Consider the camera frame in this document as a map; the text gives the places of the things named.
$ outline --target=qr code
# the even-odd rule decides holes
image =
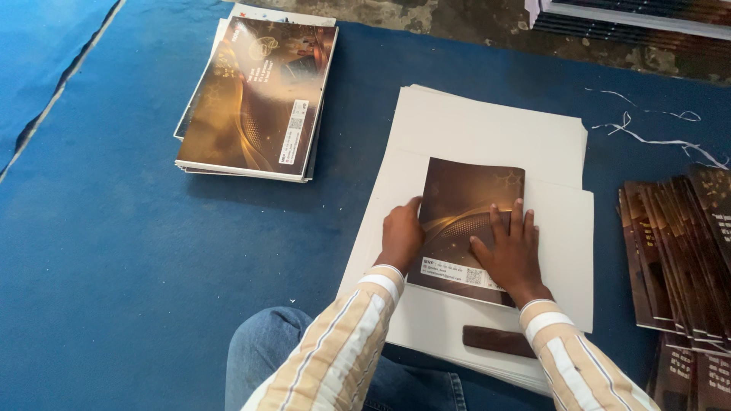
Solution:
[[[464,280],[467,284],[481,285],[482,273],[472,268],[467,268],[467,278]]]
[[[287,126],[287,128],[288,129],[302,129],[304,122],[305,122],[304,118],[290,118],[289,126]]]

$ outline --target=jeans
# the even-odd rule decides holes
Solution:
[[[312,319],[298,309],[256,313],[233,335],[226,366],[226,411],[239,411],[254,389],[297,347]],[[466,411],[457,374],[402,366],[381,357],[368,388],[366,411]]]

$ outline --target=person's left hand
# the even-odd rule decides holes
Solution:
[[[424,244],[424,229],[417,218],[420,204],[421,197],[414,197],[408,204],[391,210],[383,219],[383,251],[374,265],[392,265],[406,275]]]

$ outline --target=stack of white paper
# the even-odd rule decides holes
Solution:
[[[349,292],[381,252],[382,221],[421,195],[429,157],[526,171],[525,207],[541,227],[544,283],[577,327],[591,332],[594,196],[583,191],[587,132],[579,118],[510,108],[434,91],[401,89],[371,199],[338,294]],[[520,332],[518,310],[407,285],[388,342],[550,395],[538,360],[462,344],[462,327]]]

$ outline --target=person's right hand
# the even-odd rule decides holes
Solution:
[[[495,248],[490,251],[474,235],[472,251],[495,284],[505,289],[519,309],[539,298],[553,300],[541,281],[538,266],[538,227],[533,225],[534,212],[528,210],[523,223],[523,199],[515,201],[510,214],[510,235],[505,232],[496,205],[490,207],[490,225]]]

